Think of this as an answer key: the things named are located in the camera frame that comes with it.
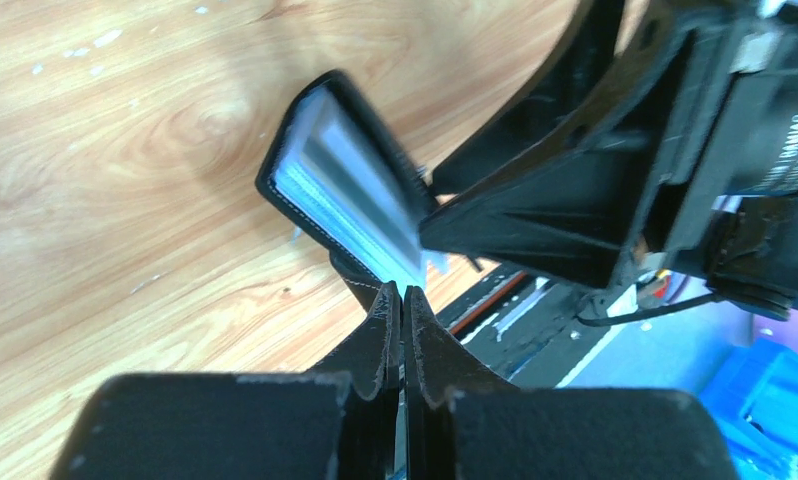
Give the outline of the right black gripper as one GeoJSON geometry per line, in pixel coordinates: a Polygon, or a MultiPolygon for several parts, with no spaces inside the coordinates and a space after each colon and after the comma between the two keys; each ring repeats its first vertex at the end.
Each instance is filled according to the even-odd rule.
{"type": "Polygon", "coordinates": [[[786,317],[798,310],[798,1],[651,1],[617,54],[623,10],[579,3],[430,192],[656,196],[648,240],[668,267],[713,301],[786,317]]]}

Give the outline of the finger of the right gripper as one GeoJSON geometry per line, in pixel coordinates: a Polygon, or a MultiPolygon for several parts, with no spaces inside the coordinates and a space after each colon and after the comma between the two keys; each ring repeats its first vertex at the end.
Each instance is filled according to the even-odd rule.
{"type": "Polygon", "coordinates": [[[676,196],[692,174],[684,126],[692,100],[683,94],[696,55],[696,36],[671,26],[671,110],[663,190],[656,196],[456,196],[420,226],[424,246],[508,263],[589,289],[622,274],[639,241],[657,247],[669,225],[651,216],[664,196],[676,196]]]}

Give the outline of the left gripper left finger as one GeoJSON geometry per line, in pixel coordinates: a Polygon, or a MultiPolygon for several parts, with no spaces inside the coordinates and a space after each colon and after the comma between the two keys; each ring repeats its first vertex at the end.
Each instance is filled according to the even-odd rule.
{"type": "Polygon", "coordinates": [[[133,373],[87,401],[54,479],[384,479],[394,469],[401,297],[300,373],[133,373]]]}

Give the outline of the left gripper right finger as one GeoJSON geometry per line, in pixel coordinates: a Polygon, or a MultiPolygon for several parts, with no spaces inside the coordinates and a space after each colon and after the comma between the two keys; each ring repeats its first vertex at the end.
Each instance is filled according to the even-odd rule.
{"type": "Polygon", "coordinates": [[[668,389],[518,387],[467,351],[424,292],[406,290],[411,479],[734,479],[712,417],[668,389]]]}

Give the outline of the black card holder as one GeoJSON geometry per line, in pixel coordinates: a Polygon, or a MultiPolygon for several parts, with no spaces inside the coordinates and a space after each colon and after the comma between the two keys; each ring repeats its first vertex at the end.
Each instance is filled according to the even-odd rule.
{"type": "Polygon", "coordinates": [[[343,70],[325,72],[291,102],[255,179],[257,191],[324,247],[363,308],[384,283],[425,287],[445,253],[418,227],[438,205],[367,98],[343,70]]]}

